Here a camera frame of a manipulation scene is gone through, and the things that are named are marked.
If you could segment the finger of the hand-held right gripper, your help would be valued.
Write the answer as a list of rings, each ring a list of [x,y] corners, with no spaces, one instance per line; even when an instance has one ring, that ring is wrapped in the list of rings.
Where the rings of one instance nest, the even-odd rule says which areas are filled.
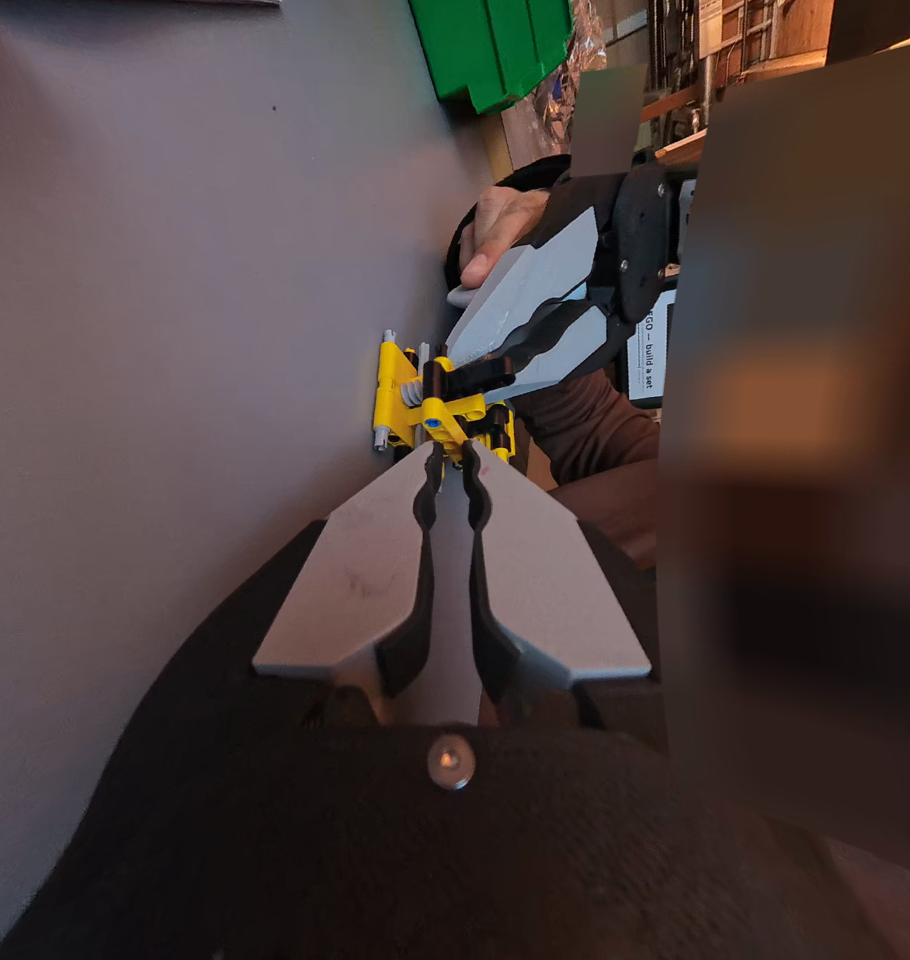
[[[592,207],[542,246],[522,245],[501,257],[447,340],[456,367],[493,357],[508,334],[526,324],[536,308],[587,280],[598,242]]]
[[[560,383],[607,342],[607,318],[590,300],[550,298],[493,353],[509,356],[514,381],[485,392],[485,403],[512,401]]]

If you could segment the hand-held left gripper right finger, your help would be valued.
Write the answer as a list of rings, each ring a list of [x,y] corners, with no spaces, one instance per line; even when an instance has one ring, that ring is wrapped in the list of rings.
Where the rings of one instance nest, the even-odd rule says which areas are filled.
[[[462,452],[473,656],[497,712],[652,686],[653,579],[478,441]]]

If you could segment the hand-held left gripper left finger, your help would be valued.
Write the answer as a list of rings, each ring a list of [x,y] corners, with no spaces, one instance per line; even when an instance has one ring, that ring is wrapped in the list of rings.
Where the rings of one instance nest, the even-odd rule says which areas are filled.
[[[392,720],[430,653],[444,459],[425,442],[321,524],[253,658],[259,675],[357,688]]]

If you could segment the yellow and black lego model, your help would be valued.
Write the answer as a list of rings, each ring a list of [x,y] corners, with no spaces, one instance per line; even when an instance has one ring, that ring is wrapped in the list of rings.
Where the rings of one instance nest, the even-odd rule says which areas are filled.
[[[516,452],[514,414],[499,390],[513,385],[511,360],[483,357],[455,366],[444,348],[401,349],[387,330],[380,345],[372,417],[373,447],[396,459],[426,442],[454,465],[479,442],[504,462]]]

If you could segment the person's right hand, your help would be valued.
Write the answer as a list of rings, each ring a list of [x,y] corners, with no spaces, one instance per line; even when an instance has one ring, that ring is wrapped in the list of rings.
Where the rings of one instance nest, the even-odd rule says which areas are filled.
[[[459,282],[474,290],[488,278],[497,261],[541,220],[549,199],[546,190],[520,191],[486,187],[471,222],[459,240]]]

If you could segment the crinkled foil sheet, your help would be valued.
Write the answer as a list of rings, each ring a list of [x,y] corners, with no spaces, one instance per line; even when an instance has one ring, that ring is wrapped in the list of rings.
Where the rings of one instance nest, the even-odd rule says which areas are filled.
[[[651,85],[649,4],[571,1],[573,30],[565,59],[528,96],[501,114],[511,168],[570,150],[570,127],[581,73],[622,67],[644,70]]]

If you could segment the green plastic bin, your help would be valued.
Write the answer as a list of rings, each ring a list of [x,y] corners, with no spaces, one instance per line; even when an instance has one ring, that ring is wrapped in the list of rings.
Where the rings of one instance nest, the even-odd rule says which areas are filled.
[[[569,1],[411,1],[440,101],[496,114],[530,94],[566,59]]]

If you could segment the wooden shelf unit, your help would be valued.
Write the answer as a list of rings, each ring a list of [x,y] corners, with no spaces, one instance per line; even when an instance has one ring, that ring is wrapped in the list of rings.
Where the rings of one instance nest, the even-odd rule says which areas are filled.
[[[670,165],[701,154],[727,90],[910,44],[910,1],[648,2],[654,100],[641,132]]]

